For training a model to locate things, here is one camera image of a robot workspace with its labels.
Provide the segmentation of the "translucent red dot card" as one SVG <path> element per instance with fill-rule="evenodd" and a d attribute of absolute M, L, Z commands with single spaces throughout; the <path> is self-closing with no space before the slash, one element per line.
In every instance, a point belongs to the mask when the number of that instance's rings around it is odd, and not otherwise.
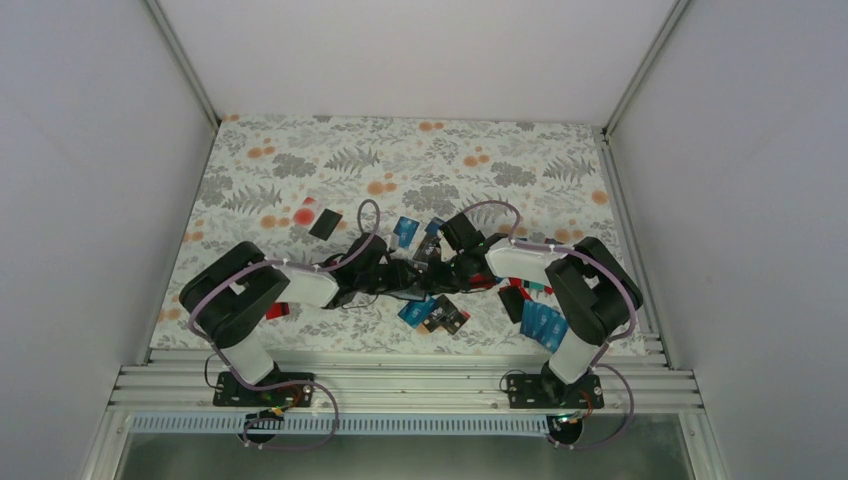
<path fill-rule="evenodd" d="M 292 222 L 294 225 L 310 229 L 319 219 L 324 207 L 322 203 L 313 197 L 306 197 L 294 210 Z"/>

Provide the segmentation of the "black card right side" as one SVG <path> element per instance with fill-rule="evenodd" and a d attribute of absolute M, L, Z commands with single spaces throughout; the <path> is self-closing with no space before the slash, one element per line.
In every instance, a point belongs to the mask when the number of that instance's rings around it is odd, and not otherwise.
<path fill-rule="evenodd" d="M 517 286 L 506 286 L 498 291 L 504 309 L 513 324 L 519 324 L 523 319 L 526 298 L 523 290 Z"/>

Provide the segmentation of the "blue card fan right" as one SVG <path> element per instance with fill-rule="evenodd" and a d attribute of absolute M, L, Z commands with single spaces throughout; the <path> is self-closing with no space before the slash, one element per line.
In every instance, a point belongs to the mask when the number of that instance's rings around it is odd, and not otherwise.
<path fill-rule="evenodd" d="M 565 316 L 545 304 L 526 300 L 522 308 L 519 332 L 554 353 L 561 345 L 569 325 Z"/>

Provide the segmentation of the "red card left side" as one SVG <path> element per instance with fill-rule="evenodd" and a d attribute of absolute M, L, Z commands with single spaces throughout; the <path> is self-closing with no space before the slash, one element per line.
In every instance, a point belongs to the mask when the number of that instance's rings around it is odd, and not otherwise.
<path fill-rule="evenodd" d="M 285 302 L 274 303 L 265 314 L 267 320 L 274 320 L 290 314 L 289 305 Z"/>

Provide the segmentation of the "floral patterned table mat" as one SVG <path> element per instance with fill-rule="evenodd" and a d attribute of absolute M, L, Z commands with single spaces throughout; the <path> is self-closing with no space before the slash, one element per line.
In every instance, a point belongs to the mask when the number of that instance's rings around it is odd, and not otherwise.
<path fill-rule="evenodd" d="M 292 222 L 306 197 L 343 218 L 326 241 Z M 389 237 L 469 210 L 486 234 L 532 242 L 600 239 L 622 253 L 590 126 L 377 117 L 232 115 L 219 128 L 151 344 L 201 349 L 178 295 L 241 241 L 315 263 L 362 228 Z"/>

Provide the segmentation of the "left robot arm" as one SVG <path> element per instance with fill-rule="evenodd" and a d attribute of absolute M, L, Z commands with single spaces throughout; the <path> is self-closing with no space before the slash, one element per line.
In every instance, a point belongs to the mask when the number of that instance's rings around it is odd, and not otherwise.
<path fill-rule="evenodd" d="M 424 264 L 391 256 L 374 234 L 361 235 L 345 252 L 318 264 L 272 260 L 249 241 L 226 252 L 178 295 L 189 329 L 208 342 L 239 381 L 239 392 L 255 405 L 278 391 L 277 366 L 255 329 L 279 303 L 332 310 L 357 295 L 424 298 Z"/>

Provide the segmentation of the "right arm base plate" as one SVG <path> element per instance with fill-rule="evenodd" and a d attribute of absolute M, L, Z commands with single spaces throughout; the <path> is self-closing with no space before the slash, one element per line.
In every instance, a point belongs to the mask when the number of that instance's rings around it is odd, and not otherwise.
<path fill-rule="evenodd" d="M 512 409 L 586 410 L 605 406 L 600 379 L 593 374 L 563 383 L 555 376 L 511 373 L 505 377 L 504 390 Z"/>

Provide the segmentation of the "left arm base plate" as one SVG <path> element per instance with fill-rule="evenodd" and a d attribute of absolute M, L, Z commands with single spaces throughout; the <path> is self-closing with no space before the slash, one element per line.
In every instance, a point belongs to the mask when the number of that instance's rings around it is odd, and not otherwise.
<path fill-rule="evenodd" d="M 312 404 L 314 388 L 311 385 L 292 385 L 271 390 L 251 390 L 242 385 L 232 373 L 218 375 L 216 392 L 212 404 L 215 407 L 298 407 L 307 408 Z"/>

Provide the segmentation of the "blue card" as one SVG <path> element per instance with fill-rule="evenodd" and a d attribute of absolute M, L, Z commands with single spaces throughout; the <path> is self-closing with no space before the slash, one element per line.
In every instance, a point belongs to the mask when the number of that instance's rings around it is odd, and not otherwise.
<path fill-rule="evenodd" d="M 408 249 L 419 229 L 420 222 L 401 216 L 392 231 L 391 245 L 395 249 Z"/>
<path fill-rule="evenodd" d="M 398 313 L 398 317 L 411 328 L 418 328 L 430 315 L 437 304 L 436 298 L 423 301 L 409 301 Z"/>

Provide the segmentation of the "black card upper left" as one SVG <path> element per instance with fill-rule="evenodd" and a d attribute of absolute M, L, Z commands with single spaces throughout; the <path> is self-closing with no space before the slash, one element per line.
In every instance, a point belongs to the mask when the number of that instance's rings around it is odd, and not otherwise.
<path fill-rule="evenodd" d="M 326 241 L 334 233 L 340 224 L 343 215 L 329 209 L 324 209 L 313 222 L 309 234 L 322 241 Z"/>

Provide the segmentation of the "black card pair front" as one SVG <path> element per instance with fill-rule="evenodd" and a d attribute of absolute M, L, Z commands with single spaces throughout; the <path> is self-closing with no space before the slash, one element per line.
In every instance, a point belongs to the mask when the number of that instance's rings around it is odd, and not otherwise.
<path fill-rule="evenodd" d="M 447 296 L 441 295 L 435 300 L 434 308 L 422 321 L 423 327 L 432 333 L 441 328 L 455 335 L 470 319 L 470 314 L 460 310 Z"/>

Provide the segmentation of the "blue card lower centre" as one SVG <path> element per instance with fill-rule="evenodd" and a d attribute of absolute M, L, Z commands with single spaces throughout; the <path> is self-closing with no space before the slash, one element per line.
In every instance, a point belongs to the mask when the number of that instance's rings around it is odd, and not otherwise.
<path fill-rule="evenodd" d="M 418 328 L 430 315 L 437 304 L 436 298 L 423 301 L 409 301 L 398 313 L 398 317 L 411 328 Z"/>

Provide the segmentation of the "blue card near centre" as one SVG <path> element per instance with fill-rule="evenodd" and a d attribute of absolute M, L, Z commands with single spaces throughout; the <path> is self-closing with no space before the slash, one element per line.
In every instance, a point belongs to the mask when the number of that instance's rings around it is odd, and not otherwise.
<path fill-rule="evenodd" d="M 391 245 L 395 249 L 408 249 L 419 229 L 420 222 L 401 216 L 392 231 Z"/>

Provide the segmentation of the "aluminium rail frame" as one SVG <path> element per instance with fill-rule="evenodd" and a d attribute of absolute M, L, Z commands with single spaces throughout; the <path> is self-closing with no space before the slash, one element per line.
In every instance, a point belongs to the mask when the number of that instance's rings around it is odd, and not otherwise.
<path fill-rule="evenodd" d="M 403 418 L 421 425 L 435 416 L 482 419 L 486 428 L 516 427 L 530 412 L 511 407 L 508 376 L 535 372 L 542 362 L 537 355 L 287 351 L 276 352 L 275 359 L 284 367 L 313 373 L 321 385 L 311 404 L 300 410 L 304 425 L 327 425 L 340 412 L 371 428 L 387 428 Z M 222 370 L 223 364 L 202 349 L 153 349 L 143 363 L 122 367 L 83 477 L 116 477 L 130 431 L 145 414 L 165 427 L 198 431 L 231 424 L 237 409 L 216 407 L 201 377 L 203 371 Z M 674 414 L 695 477 L 725 477 L 693 372 L 671 369 L 652 345 L 644 356 L 608 357 L 594 373 L 604 397 L 595 414 Z"/>

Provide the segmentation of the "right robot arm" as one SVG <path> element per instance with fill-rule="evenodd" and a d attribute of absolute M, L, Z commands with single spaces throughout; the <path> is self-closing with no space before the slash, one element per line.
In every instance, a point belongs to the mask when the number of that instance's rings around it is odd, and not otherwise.
<path fill-rule="evenodd" d="M 440 226 L 456 254 L 427 262 L 422 288 L 430 294 L 472 290 L 472 278 L 516 278 L 549 288 L 568 329 L 546 362 L 544 399 L 565 407 L 580 393 L 579 379 L 610 342 L 632 334 L 644 297 L 605 244 L 586 237 L 571 247 L 533 243 L 512 235 L 483 235 L 460 213 Z M 627 330 L 615 331 L 625 325 Z"/>

